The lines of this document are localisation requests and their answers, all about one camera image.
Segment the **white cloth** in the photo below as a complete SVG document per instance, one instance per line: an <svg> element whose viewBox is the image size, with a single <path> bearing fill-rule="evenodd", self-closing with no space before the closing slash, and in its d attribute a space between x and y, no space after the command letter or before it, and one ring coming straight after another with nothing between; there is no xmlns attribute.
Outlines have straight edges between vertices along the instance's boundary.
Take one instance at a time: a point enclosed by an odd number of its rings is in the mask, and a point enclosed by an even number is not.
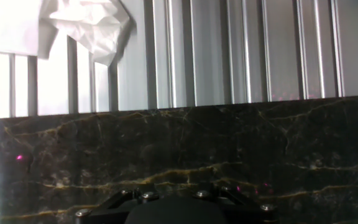
<svg viewBox="0 0 358 224"><path fill-rule="evenodd" d="M129 26L119 0L0 0L0 52L48 58L57 29L109 65Z"/></svg>

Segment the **dark marble surface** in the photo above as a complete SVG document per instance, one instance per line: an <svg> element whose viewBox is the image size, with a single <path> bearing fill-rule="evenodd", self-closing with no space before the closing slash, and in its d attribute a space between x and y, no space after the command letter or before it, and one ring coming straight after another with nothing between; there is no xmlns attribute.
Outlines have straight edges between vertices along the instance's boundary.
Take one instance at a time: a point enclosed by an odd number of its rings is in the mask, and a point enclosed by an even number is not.
<svg viewBox="0 0 358 224"><path fill-rule="evenodd" d="M275 202L282 223L358 223L358 98L0 119L0 223L203 180Z"/></svg>

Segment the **screw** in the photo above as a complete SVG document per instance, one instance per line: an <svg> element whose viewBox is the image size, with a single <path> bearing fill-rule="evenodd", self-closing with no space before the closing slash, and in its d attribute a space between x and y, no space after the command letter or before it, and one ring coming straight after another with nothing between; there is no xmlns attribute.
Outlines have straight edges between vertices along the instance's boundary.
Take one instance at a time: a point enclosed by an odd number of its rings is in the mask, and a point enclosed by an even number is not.
<svg viewBox="0 0 358 224"><path fill-rule="evenodd" d="M231 188L227 187L227 186L224 186L224 187L222 187L222 190L231 190Z"/></svg>
<svg viewBox="0 0 358 224"><path fill-rule="evenodd" d="M271 205L271 204L266 204L266 205L261 205L260 208L261 208L263 211L269 212L269 211L275 210L275 209L276 209L276 206Z"/></svg>
<svg viewBox="0 0 358 224"><path fill-rule="evenodd" d="M142 194L143 198L153 198L156 197L158 194L155 194L154 192L146 192L144 194Z"/></svg>
<svg viewBox="0 0 358 224"><path fill-rule="evenodd" d="M75 213L75 216L77 217L83 217L85 215L88 215L89 213L91 213L91 210L90 209L87 209L87 208L84 208L84 209L81 209L79 211L77 211Z"/></svg>
<svg viewBox="0 0 358 224"><path fill-rule="evenodd" d="M209 196L209 192L206 190L200 190L199 192L196 193L196 196L199 198L205 198Z"/></svg>

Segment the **bolt head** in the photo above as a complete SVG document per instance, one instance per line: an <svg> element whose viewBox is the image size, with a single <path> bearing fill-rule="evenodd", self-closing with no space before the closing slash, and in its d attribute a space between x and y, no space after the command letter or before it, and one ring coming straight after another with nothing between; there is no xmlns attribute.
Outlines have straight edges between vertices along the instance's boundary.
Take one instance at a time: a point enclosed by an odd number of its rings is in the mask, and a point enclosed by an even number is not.
<svg viewBox="0 0 358 224"><path fill-rule="evenodd" d="M196 193L196 196L199 198L205 198L209 196L209 192L206 190L200 190Z"/></svg>
<svg viewBox="0 0 358 224"><path fill-rule="evenodd" d="M222 190L231 190L231 188L227 187L227 186L224 186L224 187L222 187Z"/></svg>
<svg viewBox="0 0 358 224"><path fill-rule="evenodd" d="M84 209L81 209L81 210L77 211L77 212L75 213L75 216L77 216L77 217L83 217L83 216L85 216L85 215L87 215L87 214L89 214L89 213L91 213L91 210L90 210L90 209L87 209L87 208L84 208Z"/></svg>
<svg viewBox="0 0 358 224"><path fill-rule="evenodd" d="M143 198L153 198L153 197L156 197L156 196L157 196L157 194L154 193L154 192L146 192L146 193L142 194Z"/></svg>
<svg viewBox="0 0 358 224"><path fill-rule="evenodd" d="M269 212L269 211L275 210L276 206L271 205L271 204L265 204L265 205L261 205L260 209L262 209L263 211Z"/></svg>

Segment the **corrugated metal wall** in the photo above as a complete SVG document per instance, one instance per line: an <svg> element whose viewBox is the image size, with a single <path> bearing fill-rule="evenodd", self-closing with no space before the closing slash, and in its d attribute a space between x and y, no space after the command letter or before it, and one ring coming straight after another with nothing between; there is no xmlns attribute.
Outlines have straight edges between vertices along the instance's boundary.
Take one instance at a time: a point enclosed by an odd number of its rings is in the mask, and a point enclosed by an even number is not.
<svg viewBox="0 0 358 224"><path fill-rule="evenodd" d="M62 33L49 60L0 54L0 118L358 95L358 0L122 3L110 67Z"/></svg>

